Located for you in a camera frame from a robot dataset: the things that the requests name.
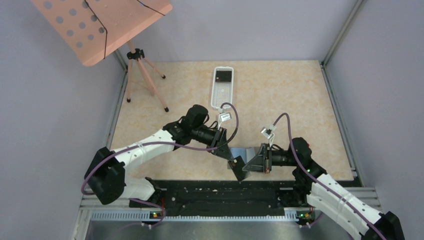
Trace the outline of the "grey card holder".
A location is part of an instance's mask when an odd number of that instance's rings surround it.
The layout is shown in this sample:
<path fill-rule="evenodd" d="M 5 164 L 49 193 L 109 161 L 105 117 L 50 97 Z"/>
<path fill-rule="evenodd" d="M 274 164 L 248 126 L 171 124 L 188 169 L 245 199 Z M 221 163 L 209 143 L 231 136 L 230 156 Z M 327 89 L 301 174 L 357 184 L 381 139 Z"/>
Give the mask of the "grey card holder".
<path fill-rule="evenodd" d="M 259 158 L 263 158 L 264 150 L 262 147 L 231 147 L 231 154 L 234 158 L 241 157 L 245 166 L 243 168 L 244 172 L 264 172 L 264 160 L 256 159 L 255 162 L 250 163 L 252 159 L 256 156 L 260 156 Z"/>

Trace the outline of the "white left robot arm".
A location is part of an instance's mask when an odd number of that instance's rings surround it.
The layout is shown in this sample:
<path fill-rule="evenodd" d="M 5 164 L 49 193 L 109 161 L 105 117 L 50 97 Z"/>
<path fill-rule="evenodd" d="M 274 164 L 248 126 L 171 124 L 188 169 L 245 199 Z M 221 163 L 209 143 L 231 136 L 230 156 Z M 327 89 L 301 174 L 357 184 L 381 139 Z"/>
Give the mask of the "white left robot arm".
<path fill-rule="evenodd" d="M 151 136 L 122 148 L 110 150 L 100 148 L 88 167 L 81 192 L 95 195 L 103 205 L 120 197 L 140 199 L 147 206 L 154 207 L 160 202 L 160 193 L 149 180 L 132 180 L 129 172 L 155 157 L 177 149 L 208 152 L 227 160 L 230 167 L 237 164 L 229 148 L 227 130 L 221 125 L 232 119 L 229 112 L 219 108 L 216 127 L 206 125 L 209 111 L 195 104 L 186 115 L 170 122 Z"/>

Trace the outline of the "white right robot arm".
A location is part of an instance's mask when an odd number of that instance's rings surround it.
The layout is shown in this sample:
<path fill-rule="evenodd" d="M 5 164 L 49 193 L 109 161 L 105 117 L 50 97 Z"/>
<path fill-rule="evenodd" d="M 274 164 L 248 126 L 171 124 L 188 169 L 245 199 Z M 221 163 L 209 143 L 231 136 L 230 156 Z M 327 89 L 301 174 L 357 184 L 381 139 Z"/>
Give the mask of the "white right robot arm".
<path fill-rule="evenodd" d="M 312 159 L 312 150 L 304 138 L 293 138 L 288 150 L 263 143 L 242 169 L 267 174 L 273 166 L 294 167 L 294 202 L 317 208 L 353 240 L 405 239 L 400 219 L 391 211 L 383 213 L 364 203 L 334 180 Z"/>

